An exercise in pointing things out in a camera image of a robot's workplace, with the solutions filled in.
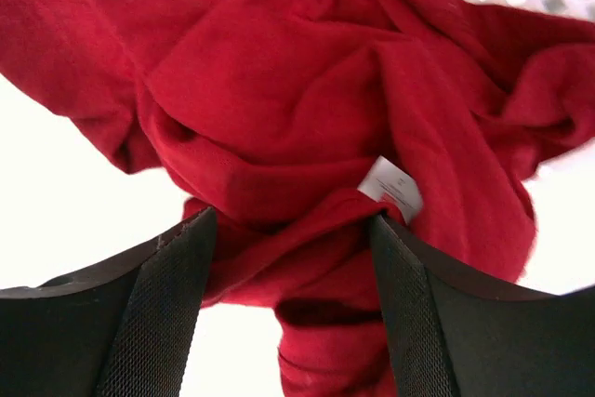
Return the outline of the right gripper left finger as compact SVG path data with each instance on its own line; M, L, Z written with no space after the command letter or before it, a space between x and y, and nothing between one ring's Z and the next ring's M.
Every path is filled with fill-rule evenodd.
M206 209L37 287L1 293L1 392L177 396L217 235Z

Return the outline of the dark red t shirt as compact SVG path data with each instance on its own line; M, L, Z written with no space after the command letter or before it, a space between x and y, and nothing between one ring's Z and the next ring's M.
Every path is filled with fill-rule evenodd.
M268 307L287 396L393 396L359 192L386 158L414 234L513 282L523 182L594 136L591 23L464 0L1 0L1 72L128 174L213 207L205 304Z

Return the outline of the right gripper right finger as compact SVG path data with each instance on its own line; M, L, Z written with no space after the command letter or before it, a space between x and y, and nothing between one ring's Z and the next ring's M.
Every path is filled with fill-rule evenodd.
M556 296L370 225L390 364L402 396L590 396L594 290Z

